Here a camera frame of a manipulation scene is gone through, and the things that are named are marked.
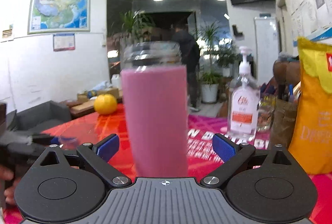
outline gray sofa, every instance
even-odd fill
[[[19,112],[16,115],[13,112],[10,114],[7,115],[7,127],[17,131],[42,132],[71,121],[70,110],[67,105],[56,103],[52,100]]]

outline dark pants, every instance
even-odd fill
[[[196,72],[187,72],[188,91],[192,107],[197,106],[198,82]]]

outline white flower pot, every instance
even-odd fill
[[[223,68],[222,75],[223,77],[230,77],[230,68]]]
[[[202,88],[202,102],[215,103],[217,102],[218,84],[201,85]]]

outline red logo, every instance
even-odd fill
[[[332,71],[332,54],[326,53],[327,58],[327,68],[329,71]]]
[[[247,104],[248,104],[248,100],[247,100],[246,97],[241,96],[241,97],[239,98],[239,100],[237,101],[237,103],[238,103],[239,105],[247,105]]]

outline gray ridged plate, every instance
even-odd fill
[[[34,222],[25,220],[24,224]],[[236,212],[217,189],[199,186],[193,178],[138,178],[114,189],[91,215],[72,224],[254,224]],[[296,224],[309,224],[307,219]]]

